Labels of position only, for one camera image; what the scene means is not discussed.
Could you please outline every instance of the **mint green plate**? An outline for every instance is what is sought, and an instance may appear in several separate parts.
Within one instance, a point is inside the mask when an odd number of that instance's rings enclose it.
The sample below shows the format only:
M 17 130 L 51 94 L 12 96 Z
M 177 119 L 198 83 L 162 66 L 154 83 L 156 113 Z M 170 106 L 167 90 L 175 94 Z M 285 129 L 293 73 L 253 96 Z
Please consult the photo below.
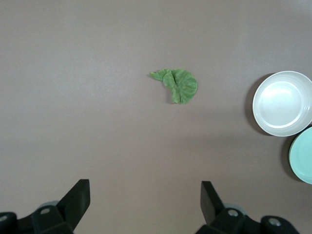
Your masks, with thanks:
M 312 127 L 303 131 L 293 141 L 289 162 L 299 179 L 312 184 Z

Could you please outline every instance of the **plate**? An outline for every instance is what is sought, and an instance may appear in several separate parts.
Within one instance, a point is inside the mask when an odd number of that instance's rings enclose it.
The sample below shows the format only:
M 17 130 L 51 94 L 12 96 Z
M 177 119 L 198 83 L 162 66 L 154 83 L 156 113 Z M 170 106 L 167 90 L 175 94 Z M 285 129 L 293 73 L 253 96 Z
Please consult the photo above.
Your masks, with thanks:
M 267 133 L 287 137 L 312 121 L 312 81 L 299 72 L 283 71 L 266 78 L 253 98 L 253 115 Z
M 312 184 L 312 128 L 303 131 L 293 141 L 289 162 L 299 179 Z

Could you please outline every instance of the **green leaf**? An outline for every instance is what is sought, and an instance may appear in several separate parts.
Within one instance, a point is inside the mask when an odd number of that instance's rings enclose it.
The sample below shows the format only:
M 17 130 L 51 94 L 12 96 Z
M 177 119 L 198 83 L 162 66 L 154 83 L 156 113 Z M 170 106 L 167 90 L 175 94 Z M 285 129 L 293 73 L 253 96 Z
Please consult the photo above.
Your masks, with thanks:
M 152 78 L 164 82 L 165 86 L 171 91 L 171 99 L 174 103 L 188 103 L 197 91 L 197 81 L 186 70 L 163 69 L 159 72 L 152 72 L 150 75 Z
M 156 80 L 163 81 L 164 75 L 170 71 L 171 71 L 170 69 L 163 69 L 163 70 L 160 70 L 159 72 L 151 72 L 150 76 L 151 78 L 154 78 Z

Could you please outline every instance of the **screw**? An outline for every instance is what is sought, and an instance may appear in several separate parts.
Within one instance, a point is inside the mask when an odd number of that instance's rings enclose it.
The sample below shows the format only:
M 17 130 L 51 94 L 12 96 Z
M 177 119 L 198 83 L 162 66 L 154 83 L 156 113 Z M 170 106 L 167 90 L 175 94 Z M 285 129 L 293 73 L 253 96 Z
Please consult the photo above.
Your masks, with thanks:
M 0 217 L 0 222 L 5 221 L 8 217 L 6 215 Z
M 238 216 L 238 212 L 236 210 L 228 210 L 228 214 L 232 217 Z
M 273 226 L 281 226 L 282 224 L 280 223 L 280 221 L 278 221 L 278 219 L 276 218 L 269 218 L 269 223 L 271 223 L 271 225 Z
M 44 214 L 49 213 L 49 212 L 50 212 L 50 209 L 49 209 L 49 208 L 45 208 L 45 209 L 43 209 L 43 210 L 40 212 L 40 214 L 41 214 L 41 215 L 44 215 Z

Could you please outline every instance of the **tabletop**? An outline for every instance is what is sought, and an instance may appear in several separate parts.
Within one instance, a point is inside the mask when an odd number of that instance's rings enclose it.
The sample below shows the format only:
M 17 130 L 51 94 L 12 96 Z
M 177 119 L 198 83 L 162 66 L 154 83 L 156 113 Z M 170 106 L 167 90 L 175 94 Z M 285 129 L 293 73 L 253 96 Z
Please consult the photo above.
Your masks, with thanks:
M 311 232 L 295 136 L 265 134 L 253 95 L 269 74 L 312 78 L 307 0 L 0 2 L 0 211 L 19 218 L 90 179 L 76 234 L 194 234 L 200 184 L 254 220 Z M 185 104 L 150 72 L 198 82 Z

